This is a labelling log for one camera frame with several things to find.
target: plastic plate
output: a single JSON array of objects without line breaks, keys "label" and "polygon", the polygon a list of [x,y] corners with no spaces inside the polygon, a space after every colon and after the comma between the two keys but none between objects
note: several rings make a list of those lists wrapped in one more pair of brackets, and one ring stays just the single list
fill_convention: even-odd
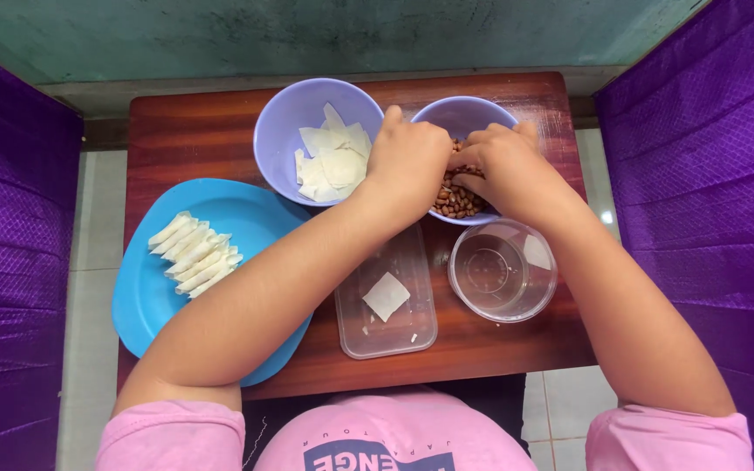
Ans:
[{"label": "plastic plate", "polygon": [[[112,295],[112,324],[124,346],[139,358],[159,329],[189,301],[187,296],[175,294],[176,283],[163,275],[171,263],[150,255],[147,249],[147,240],[183,210],[211,221],[211,228],[219,234],[231,233],[230,243],[244,256],[241,265],[310,219],[307,211],[291,201],[232,180],[198,178],[178,184],[160,196],[132,236]],[[240,385],[255,385],[283,368],[302,341],[312,316],[310,313]]]}]

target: purple fabric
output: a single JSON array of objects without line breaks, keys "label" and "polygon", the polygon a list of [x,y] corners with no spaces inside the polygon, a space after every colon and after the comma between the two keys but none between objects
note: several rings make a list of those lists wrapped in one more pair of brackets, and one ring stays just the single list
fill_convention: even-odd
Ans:
[{"label": "purple fabric", "polygon": [[714,0],[595,99],[623,244],[754,443],[754,0]]},{"label": "purple fabric", "polygon": [[52,469],[83,122],[0,68],[0,469]]}]

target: floor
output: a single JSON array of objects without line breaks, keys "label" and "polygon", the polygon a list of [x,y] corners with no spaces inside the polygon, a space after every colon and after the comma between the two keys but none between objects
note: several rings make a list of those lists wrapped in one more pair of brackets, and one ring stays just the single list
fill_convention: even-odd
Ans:
[{"label": "floor", "polygon": [[[598,130],[576,132],[590,206],[617,236]],[[122,256],[127,152],[81,155],[69,273],[57,470],[92,469],[116,393],[110,302]],[[585,470],[586,430],[616,397],[597,366],[529,373],[523,438],[539,471]]]}]

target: clear plastic container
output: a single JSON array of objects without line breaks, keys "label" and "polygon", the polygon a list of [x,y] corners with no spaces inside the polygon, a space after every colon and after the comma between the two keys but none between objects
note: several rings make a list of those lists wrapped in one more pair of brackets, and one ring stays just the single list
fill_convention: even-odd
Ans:
[{"label": "clear plastic container", "polygon": [[[409,292],[385,323],[364,301],[391,273]],[[383,244],[336,288],[339,343],[351,358],[366,359],[429,348],[438,336],[423,235],[417,224]]]},{"label": "clear plastic container", "polygon": [[549,304],[557,288],[557,264],[539,232],[497,219],[464,231],[452,249],[447,277],[476,314],[512,323]]}]

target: purple bowl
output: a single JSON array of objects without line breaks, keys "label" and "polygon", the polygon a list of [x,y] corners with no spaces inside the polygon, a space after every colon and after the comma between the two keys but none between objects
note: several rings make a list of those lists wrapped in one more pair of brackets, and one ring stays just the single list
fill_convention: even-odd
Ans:
[{"label": "purple bowl", "polygon": [[[475,96],[451,96],[432,102],[412,118],[413,123],[426,121],[443,127],[450,137],[466,139],[473,131],[485,129],[490,123],[512,127],[517,124],[511,113],[496,103]],[[463,219],[450,219],[430,209],[434,217],[458,225],[482,225],[502,217],[492,206],[481,213]]]},{"label": "purple bowl", "polygon": [[323,108],[330,103],[346,125],[361,123],[371,142],[383,123],[383,111],[360,88],[336,79],[308,79],[279,91],[258,116],[252,146],[260,174],[279,195],[307,206],[333,206],[341,199],[317,203],[299,194],[296,159],[304,147],[299,127],[320,127]]}]

